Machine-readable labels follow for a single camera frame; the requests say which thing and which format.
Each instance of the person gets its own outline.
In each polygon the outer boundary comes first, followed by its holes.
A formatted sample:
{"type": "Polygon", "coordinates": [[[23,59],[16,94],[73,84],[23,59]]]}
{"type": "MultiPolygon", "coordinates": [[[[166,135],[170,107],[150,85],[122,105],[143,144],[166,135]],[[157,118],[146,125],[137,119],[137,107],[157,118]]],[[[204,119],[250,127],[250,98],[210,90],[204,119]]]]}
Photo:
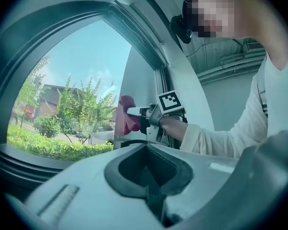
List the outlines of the person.
{"type": "Polygon", "coordinates": [[[230,131],[209,131],[170,116],[163,117],[160,126],[182,142],[180,150],[239,158],[246,147],[288,130],[288,27],[268,0],[184,3],[183,19],[192,35],[252,37],[265,47],[266,57],[253,77],[242,116],[230,131]]]}

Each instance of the glass pane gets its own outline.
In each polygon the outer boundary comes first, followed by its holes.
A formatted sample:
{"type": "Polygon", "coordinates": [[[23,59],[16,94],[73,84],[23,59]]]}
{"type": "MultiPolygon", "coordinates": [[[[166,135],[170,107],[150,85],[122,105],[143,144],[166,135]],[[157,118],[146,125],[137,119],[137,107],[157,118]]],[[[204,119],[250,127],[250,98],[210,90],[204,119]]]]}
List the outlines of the glass pane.
{"type": "Polygon", "coordinates": [[[77,161],[113,149],[118,96],[131,45],[104,21],[54,46],[14,103],[7,143],[77,161]]]}

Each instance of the green shrub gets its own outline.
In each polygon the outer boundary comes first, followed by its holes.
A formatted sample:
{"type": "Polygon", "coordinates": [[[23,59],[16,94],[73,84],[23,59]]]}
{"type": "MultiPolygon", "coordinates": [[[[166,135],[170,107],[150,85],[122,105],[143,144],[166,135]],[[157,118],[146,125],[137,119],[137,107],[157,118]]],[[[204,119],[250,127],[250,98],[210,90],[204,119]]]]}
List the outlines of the green shrub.
{"type": "Polygon", "coordinates": [[[9,125],[7,143],[35,155],[69,161],[78,161],[113,150],[113,145],[110,143],[95,145],[71,143],[61,139],[47,138],[16,125],[9,125]]]}
{"type": "Polygon", "coordinates": [[[48,138],[56,137],[60,131],[55,116],[39,116],[34,120],[33,127],[42,136],[48,138]]]}

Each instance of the red cloth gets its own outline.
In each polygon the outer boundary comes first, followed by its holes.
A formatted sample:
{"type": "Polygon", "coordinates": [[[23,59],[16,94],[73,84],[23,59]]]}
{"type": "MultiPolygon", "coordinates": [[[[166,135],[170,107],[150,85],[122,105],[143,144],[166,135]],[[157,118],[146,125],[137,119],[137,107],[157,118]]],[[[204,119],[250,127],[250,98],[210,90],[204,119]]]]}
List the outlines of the red cloth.
{"type": "Polygon", "coordinates": [[[115,134],[118,136],[125,136],[131,131],[139,131],[141,128],[139,117],[127,114],[127,109],[130,107],[135,107],[133,98],[128,95],[121,96],[115,121],[115,134]]]}

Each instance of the hedge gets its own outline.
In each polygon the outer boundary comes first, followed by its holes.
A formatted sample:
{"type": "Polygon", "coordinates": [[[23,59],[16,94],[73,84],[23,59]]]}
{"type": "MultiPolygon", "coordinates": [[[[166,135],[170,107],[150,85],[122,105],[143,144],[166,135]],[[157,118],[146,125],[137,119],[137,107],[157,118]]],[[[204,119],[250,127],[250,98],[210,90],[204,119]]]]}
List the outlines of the hedge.
{"type": "Polygon", "coordinates": [[[88,145],[41,136],[17,125],[9,125],[7,143],[13,147],[47,158],[78,161],[113,150],[110,143],[88,145]]]}

